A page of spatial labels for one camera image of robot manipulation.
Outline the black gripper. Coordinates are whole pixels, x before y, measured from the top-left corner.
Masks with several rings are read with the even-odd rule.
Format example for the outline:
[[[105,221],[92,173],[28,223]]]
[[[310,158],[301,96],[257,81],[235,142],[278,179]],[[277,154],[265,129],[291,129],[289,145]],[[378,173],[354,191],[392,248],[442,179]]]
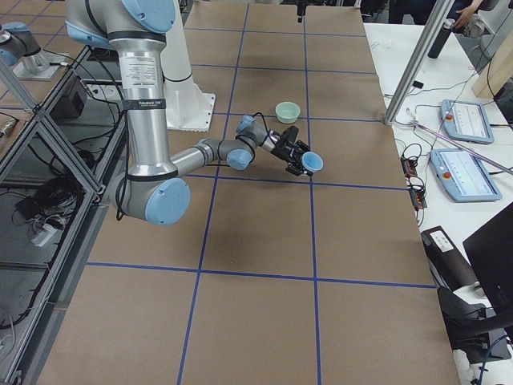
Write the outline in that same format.
[[[309,145],[301,140],[298,140],[294,146],[283,146],[279,139],[271,153],[278,159],[288,163],[285,169],[286,172],[289,172],[294,176],[301,176],[304,174],[304,167],[301,163],[301,157],[309,151]]]

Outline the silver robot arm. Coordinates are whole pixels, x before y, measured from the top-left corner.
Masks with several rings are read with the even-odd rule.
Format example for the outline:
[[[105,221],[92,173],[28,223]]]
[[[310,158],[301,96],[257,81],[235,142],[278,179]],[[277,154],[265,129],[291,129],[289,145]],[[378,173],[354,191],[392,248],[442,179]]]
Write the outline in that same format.
[[[116,51],[128,120],[132,163],[109,185],[119,216],[170,225],[187,211],[191,192],[183,176],[213,161],[246,169],[258,147],[283,160],[287,172],[312,176],[321,158],[297,139],[292,126],[274,132],[244,116],[233,140],[204,139],[175,155],[169,152],[167,114],[179,111],[166,91],[161,55],[183,23],[175,1],[69,1],[67,31],[78,42]]]

